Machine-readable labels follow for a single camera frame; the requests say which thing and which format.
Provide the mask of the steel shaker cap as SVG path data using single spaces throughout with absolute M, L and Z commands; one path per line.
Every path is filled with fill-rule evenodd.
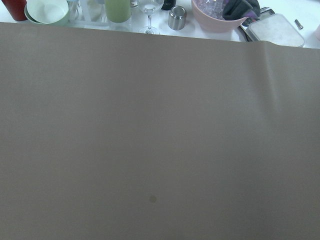
M 185 27 L 186 18 L 186 9 L 180 5 L 176 5 L 169 11 L 168 26 L 175 31 L 182 30 Z

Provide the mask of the red cup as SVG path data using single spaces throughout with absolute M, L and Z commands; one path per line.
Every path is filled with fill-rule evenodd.
M 27 4 L 26 0 L 2 0 L 2 3 L 15 21 L 27 20 L 24 12 Z

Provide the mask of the pink bowl with ice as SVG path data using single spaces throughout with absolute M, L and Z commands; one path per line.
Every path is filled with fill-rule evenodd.
M 191 1 L 192 13 L 200 27 L 214 33 L 226 33 L 235 30 L 247 20 L 247 16 L 236 20 L 220 20 L 203 13 L 198 7 L 198 0 Z

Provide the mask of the clear wine glass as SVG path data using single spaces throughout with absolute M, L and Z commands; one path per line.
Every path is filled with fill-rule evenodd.
M 157 13 L 163 6 L 164 0 L 138 0 L 139 10 L 147 16 L 148 25 L 141 28 L 139 33 L 148 35 L 159 35 L 157 28 L 152 26 L 152 16 Z

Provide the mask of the green bottle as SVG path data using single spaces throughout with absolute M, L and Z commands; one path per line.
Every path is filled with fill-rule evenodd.
M 105 0 L 107 19 L 113 23 L 124 23 L 131 17 L 129 0 Z

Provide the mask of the dark cloth in bowl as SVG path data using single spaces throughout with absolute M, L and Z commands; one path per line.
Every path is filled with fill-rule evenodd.
M 258 19 L 261 15 L 260 4 L 257 0 L 225 0 L 222 17 L 234 21 L 244 17 Z

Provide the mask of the white lidded container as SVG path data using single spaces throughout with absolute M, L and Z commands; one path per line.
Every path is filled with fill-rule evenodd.
M 282 14 L 273 14 L 250 23 L 248 32 L 257 41 L 267 41 L 279 46 L 303 47 L 304 38 Z

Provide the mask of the small metal bit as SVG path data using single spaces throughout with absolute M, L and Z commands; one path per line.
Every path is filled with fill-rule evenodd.
M 302 30 L 304 28 L 298 19 L 295 19 L 294 22 L 299 30 Z

